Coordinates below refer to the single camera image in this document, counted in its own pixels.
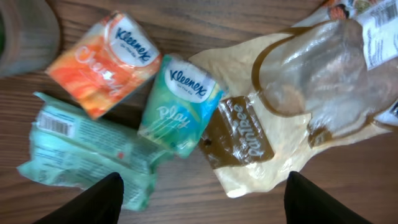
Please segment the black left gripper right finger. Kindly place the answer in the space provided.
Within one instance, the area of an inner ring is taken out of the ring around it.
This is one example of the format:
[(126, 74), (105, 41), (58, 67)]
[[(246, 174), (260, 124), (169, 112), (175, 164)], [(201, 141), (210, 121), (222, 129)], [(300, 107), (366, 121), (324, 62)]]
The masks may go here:
[(287, 179), (284, 209), (287, 224), (371, 224), (296, 171)]

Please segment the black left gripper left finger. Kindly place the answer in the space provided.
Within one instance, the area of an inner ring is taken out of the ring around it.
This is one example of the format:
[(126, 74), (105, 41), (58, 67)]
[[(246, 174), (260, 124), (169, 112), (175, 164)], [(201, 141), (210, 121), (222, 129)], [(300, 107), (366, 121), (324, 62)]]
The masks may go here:
[(113, 172), (34, 224), (117, 224), (124, 182)]

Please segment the orange snack packet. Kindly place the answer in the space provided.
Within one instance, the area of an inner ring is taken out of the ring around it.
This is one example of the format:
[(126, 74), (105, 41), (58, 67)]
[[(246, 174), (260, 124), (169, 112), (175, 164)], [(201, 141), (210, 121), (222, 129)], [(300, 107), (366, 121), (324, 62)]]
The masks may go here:
[(128, 14), (96, 23), (46, 69), (92, 119), (98, 119), (149, 81), (162, 54)]

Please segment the beige Pantree snack bag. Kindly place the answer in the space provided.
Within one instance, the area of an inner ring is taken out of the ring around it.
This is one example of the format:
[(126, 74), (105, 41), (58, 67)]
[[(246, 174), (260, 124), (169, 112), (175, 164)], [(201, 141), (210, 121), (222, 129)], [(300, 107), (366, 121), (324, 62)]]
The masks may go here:
[(199, 147), (230, 198), (397, 130), (396, 0), (328, 1), (292, 27), (190, 61), (229, 89)]

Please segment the teal snack packet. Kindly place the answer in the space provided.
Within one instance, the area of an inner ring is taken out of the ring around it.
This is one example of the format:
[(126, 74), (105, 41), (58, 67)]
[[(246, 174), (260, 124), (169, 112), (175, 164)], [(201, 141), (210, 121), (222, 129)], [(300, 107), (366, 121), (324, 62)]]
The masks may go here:
[(92, 120), (76, 106), (45, 93), (30, 131), (30, 160), (20, 175), (44, 185), (86, 190), (117, 172), (124, 182), (122, 207), (146, 208), (155, 189), (157, 167), (172, 153), (141, 138), (137, 131), (105, 119)]

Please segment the teal Kleenex tissue pack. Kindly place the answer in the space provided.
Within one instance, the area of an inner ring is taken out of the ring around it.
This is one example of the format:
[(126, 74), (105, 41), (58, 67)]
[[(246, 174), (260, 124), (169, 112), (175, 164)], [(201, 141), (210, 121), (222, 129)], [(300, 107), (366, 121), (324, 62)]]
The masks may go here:
[(188, 157), (224, 94), (225, 88), (206, 70), (176, 55), (164, 55), (138, 133)]

